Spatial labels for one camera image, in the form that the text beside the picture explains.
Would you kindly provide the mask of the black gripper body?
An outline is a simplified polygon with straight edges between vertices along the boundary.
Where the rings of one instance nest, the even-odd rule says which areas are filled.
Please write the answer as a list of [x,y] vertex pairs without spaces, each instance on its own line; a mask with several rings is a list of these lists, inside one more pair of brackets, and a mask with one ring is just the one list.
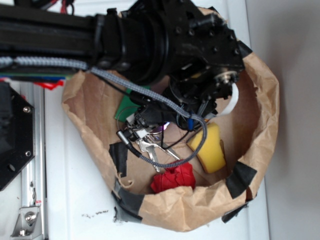
[[190,0],[161,1],[167,33],[164,95],[188,113],[211,119],[217,99],[228,99],[244,70],[235,36],[216,12],[203,14]]

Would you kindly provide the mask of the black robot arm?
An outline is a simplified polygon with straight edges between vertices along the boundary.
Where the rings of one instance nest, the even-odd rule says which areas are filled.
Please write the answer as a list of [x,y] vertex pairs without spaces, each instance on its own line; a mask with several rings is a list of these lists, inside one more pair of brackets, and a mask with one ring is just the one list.
[[216,13],[190,0],[138,0],[118,13],[74,16],[23,6],[0,7],[0,74],[34,81],[39,75],[114,70],[135,92],[169,77],[164,96],[136,98],[143,106],[131,123],[152,128],[174,122],[186,129],[196,114],[211,118],[245,68],[233,30]]

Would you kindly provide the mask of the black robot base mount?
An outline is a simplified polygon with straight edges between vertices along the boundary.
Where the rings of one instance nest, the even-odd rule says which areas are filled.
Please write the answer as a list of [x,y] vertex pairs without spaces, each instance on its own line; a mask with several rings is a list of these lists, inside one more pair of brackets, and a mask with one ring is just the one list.
[[7,82],[0,83],[0,190],[34,157],[34,107]]

